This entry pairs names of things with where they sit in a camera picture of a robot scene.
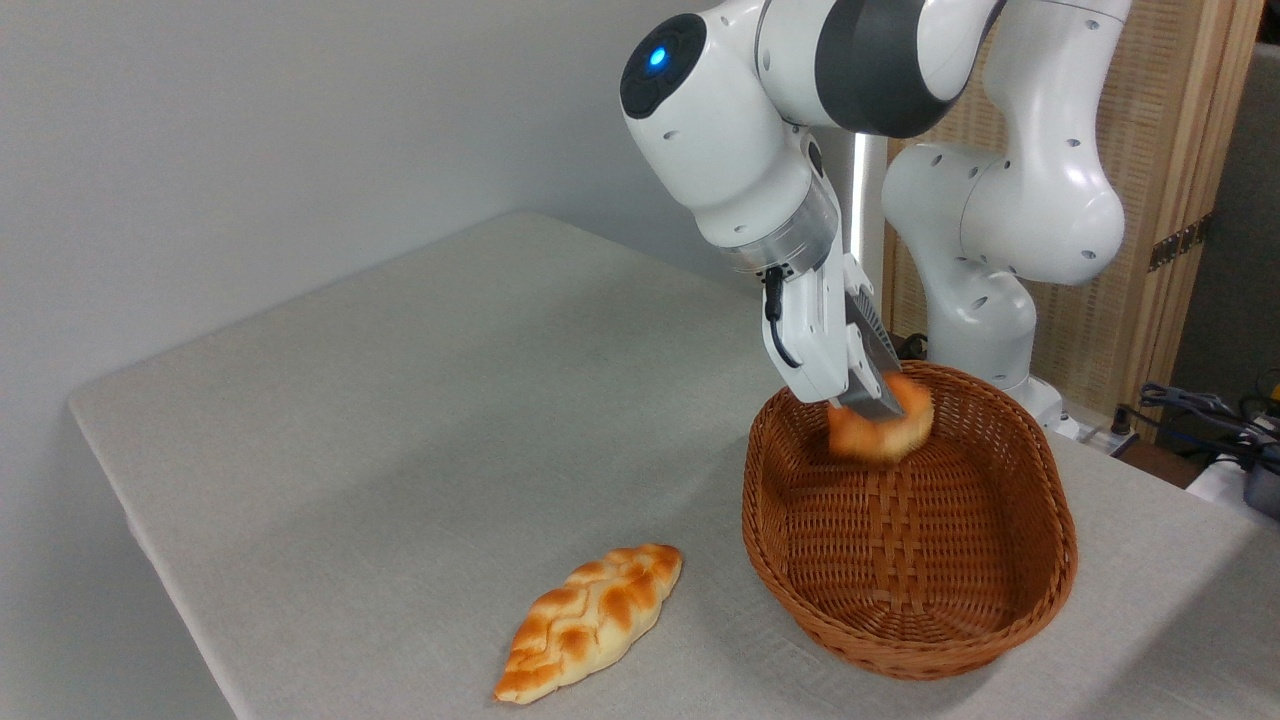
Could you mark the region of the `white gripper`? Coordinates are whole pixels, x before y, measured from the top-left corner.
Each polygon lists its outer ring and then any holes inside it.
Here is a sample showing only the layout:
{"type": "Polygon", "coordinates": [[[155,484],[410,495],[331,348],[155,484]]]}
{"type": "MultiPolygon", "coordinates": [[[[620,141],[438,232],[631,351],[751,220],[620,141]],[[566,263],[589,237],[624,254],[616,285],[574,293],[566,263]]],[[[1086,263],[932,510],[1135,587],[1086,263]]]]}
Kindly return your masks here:
{"type": "Polygon", "coordinates": [[[901,372],[899,356],[854,256],[832,250],[804,273],[771,266],[762,283],[765,351],[796,400],[846,407],[872,421],[905,415],[887,386],[888,375],[901,372]]]}

